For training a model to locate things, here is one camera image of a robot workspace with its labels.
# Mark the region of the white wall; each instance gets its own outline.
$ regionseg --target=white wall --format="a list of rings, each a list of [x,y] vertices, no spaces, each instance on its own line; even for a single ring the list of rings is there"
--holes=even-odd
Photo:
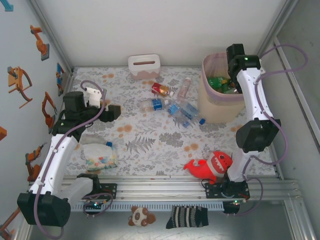
[[[283,69],[275,51],[263,58],[267,72]],[[287,75],[277,74],[262,80],[268,105],[281,125],[289,142],[288,155],[281,170],[285,179],[297,179],[309,213],[313,229],[320,238],[320,155],[299,107]],[[278,133],[273,141],[280,158],[284,150],[282,135]]]
[[[285,0],[37,0],[74,66],[125,66],[156,53],[163,66],[200,66],[243,43],[257,50]]]
[[[7,136],[0,141],[0,224],[18,207],[19,193],[26,192],[28,171],[25,165],[25,154],[44,142],[48,144],[42,149],[41,157],[35,161],[40,164],[47,155],[50,138],[45,117],[42,114],[42,101],[47,91],[56,107],[61,107],[62,96],[58,97],[56,69],[59,59],[50,46],[49,59],[41,61],[36,47],[36,38],[30,32],[30,25],[39,27],[27,1],[10,0],[13,12],[5,12],[0,5],[0,126],[7,130]],[[40,33],[44,43],[48,43],[44,34]],[[25,91],[31,102],[19,109],[25,101],[18,91],[8,93],[7,67],[24,69],[33,86]],[[54,111],[47,104],[47,112]]]

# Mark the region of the plastic water bottle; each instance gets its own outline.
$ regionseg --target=plastic water bottle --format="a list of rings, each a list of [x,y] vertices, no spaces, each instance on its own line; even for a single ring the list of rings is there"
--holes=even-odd
[[[177,100],[178,101],[183,101],[185,100],[186,98],[186,94],[189,90],[189,87],[190,87],[190,84],[191,84],[191,78],[190,77],[186,77],[182,83],[182,86],[179,90],[179,93],[177,95]]]
[[[199,122],[199,124],[203,125],[206,121],[200,117],[198,110],[186,101],[181,104],[175,102],[168,108],[168,112],[185,128],[191,123]]]
[[[165,106],[171,103],[170,100],[164,100],[159,98],[148,99],[145,101],[139,102],[139,108],[142,112],[153,112],[157,110],[165,109]]]

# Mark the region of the tissue box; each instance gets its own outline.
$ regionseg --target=tissue box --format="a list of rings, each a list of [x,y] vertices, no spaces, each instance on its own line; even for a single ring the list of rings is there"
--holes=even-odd
[[[157,54],[131,56],[128,65],[134,80],[154,79],[160,75],[160,58]]]

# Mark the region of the cable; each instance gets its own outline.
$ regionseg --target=cable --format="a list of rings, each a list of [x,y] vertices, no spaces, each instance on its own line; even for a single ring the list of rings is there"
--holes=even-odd
[[[273,50],[275,50],[275,49],[277,49],[277,48],[281,48],[281,47],[291,47],[291,48],[294,48],[294,49],[298,50],[298,51],[303,55],[303,57],[304,57],[304,64],[301,65],[301,66],[299,66],[299,67],[296,67],[296,68],[286,69],[286,70],[277,70],[277,71],[267,72],[267,73],[265,73],[265,74],[263,74],[263,75],[260,75],[260,76],[258,77],[258,79],[257,79],[257,80],[255,81],[255,83],[254,83],[254,91],[255,91],[256,99],[257,99],[257,101],[258,101],[258,104],[259,104],[259,106],[260,106],[263,114],[279,129],[280,133],[281,133],[282,136],[283,136],[283,139],[284,139],[284,152],[283,152],[282,157],[280,157],[280,159],[278,159],[277,161],[274,161],[274,162],[266,162],[266,161],[261,160],[261,159],[258,158],[257,156],[254,156],[254,155],[250,156],[249,160],[248,160],[248,161],[246,162],[246,164],[244,165],[244,168],[243,168],[243,171],[242,171],[242,176],[243,176],[243,179],[246,180],[247,182],[249,182],[249,181],[251,181],[251,180],[257,180],[257,181],[260,183],[260,186],[261,186],[261,195],[260,195],[260,198],[259,198],[259,200],[258,200],[258,203],[257,203],[253,208],[251,208],[251,209],[248,210],[248,211],[242,212],[242,213],[237,213],[237,214],[235,214],[235,216],[244,216],[244,215],[247,215],[247,214],[251,213],[253,210],[255,210],[255,209],[259,206],[260,202],[262,201],[263,195],[264,195],[264,187],[263,187],[263,184],[262,184],[262,182],[261,182],[261,180],[260,180],[259,178],[257,178],[257,177],[246,178],[245,173],[246,173],[246,170],[247,170],[247,168],[248,168],[248,166],[249,166],[249,163],[251,162],[251,158],[256,159],[258,162],[260,162],[260,163],[262,163],[262,164],[265,164],[265,165],[269,165],[269,166],[270,166],[270,165],[276,165],[276,164],[281,163],[281,162],[285,159],[285,157],[287,156],[287,154],[288,154],[288,145],[289,145],[289,144],[288,144],[288,139],[287,139],[287,136],[286,136],[286,134],[285,134],[285,131],[284,131],[284,129],[283,129],[271,116],[269,116],[269,115],[267,114],[267,112],[265,111],[264,106],[263,106],[263,104],[262,104],[262,102],[261,102],[261,99],[260,99],[260,97],[259,97],[259,92],[258,92],[258,85],[259,85],[259,84],[258,84],[258,83],[259,83],[262,79],[264,79],[264,78],[266,78],[266,77],[269,77],[269,76],[271,76],[271,75],[282,74],[282,73],[291,73],[291,72],[295,72],[295,71],[302,70],[302,69],[308,64],[309,59],[308,59],[308,55],[305,53],[305,51],[304,51],[302,48],[300,48],[300,47],[298,47],[298,46],[296,46],[296,45],[293,45],[293,44],[289,44],[289,43],[280,44],[280,45],[277,45],[277,46],[275,46],[275,47],[272,47],[271,49],[269,49],[268,51],[266,51],[265,53],[263,53],[260,58],[264,57],[265,55],[267,55],[268,53],[272,52]]]
[[[69,131],[67,131],[67,132],[61,137],[61,139],[60,139],[60,140],[58,141],[58,143],[56,144],[54,150],[52,151],[51,156],[50,156],[50,158],[49,158],[49,161],[48,161],[48,163],[47,163],[47,165],[46,165],[46,167],[45,167],[45,169],[44,169],[42,178],[41,178],[41,180],[40,180],[40,182],[41,182],[42,184],[44,184],[44,182],[45,182],[46,175],[47,175],[48,170],[49,170],[49,168],[50,168],[51,162],[52,162],[52,160],[53,160],[53,158],[54,158],[54,156],[55,156],[55,154],[56,154],[55,151],[58,152],[58,148],[59,148],[60,144],[62,143],[62,141],[63,141],[70,133],[72,133],[74,130],[77,130],[78,128],[81,128],[81,127],[83,127],[83,126],[85,126],[85,125],[87,125],[87,124],[95,121],[95,120],[101,115],[101,113],[102,113],[102,112],[104,111],[104,109],[105,109],[105,106],[106,106],[106,100],[105,100],[105,99],[106,99],[106,92],[103,91],[103,90],[101,89],[101,87],[99,87],[95,82],[90,81],[90,80],[83,80],[83,81],[81,82],[80,87],[81,87],[84,91],[87,90],[85,87],[83,87],[84,83],[93,84],[93,85],[94,85],[96,88],[98,88],[98,90],[102,93],[102,101],[103,101],[103,103],[102,103],[101,109],[100,109],[100,111],[98,112],[98,114],[97,114],[96,116],[94,116],[93,118],[91,118],[90,120],[88,120],[88,121],[86,121],[86,122],[84,122],[84,123],[79,124],[78,126],[75,126],[75,127],[71,128]],[[47,236],[47,237],[50,238],[50,239],[57,240],[57,239],[60,239],[60,238],[63,236],[63,234],[64,234],[64,227],[61,227],[61,234],[60,234],[59,236],[53,236],[53,235],[51,235],[50,233],[48,233],[48,232],[44,229],[44,227],[41,225],[40,220],[39,220],[39,216],[38,216],[38,202],[39,202],[40,192],[41,192],[42,187],[43,187],[42,184],[39,184],[39,185],[38,185],[38,190],[37,190],[37,192],[36,192],[35,200],[34,200],[34,205],[33,205],[33,214],[34,214],[35,223],[36,223],[36,225],[38,226],[38,228],[40,229],[40,231],[41,231],[45,236]]]
[[[97,216],[103,214],[105,211],[107,211],[107,210],[110,208],[112,202],[114,201],[114,197],[113,197],[112,194],[110,194],[110,193],[102,192],[102,193],[97,193],[97,194],[93,194],[93,195],[89,195],[89,196],[84,196],[84,197],[82,198],[82,199],[89,199],[89,198],[99,197],[99,196],[109,196],[109,197],[110,197],[110,203],[108,204],[108,206],[105,207],[105,209],[103,209],[102,211],[100,211],[100,212],[97,213],[97,214],[92,215],[93,218],[94,218],[94,217],[97,217]],[[82,209],[82,210],[83,210],[83,213],[86,214],[87,217],[89,216],[89,214],[86,212],[86,207],[88,207],[89,205],[91,205],[90,202],[87,203],[87,204],[84,204],[84,205],[83,205],[83,209]]]

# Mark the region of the blue bottle cap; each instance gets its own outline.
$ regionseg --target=blue bottle cap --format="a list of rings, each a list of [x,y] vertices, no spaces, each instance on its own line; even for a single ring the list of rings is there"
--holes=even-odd
[[[205,120],[204,118],[201,118],[201,120],[199,121],[199,123],[200,123],[201,125],[203,125],[205,122],[206,122],[206,120]]]
[[[188,127],[190,125],[190,123],[188,121],[186,121],[182,126],[184,126],[185,128]]]

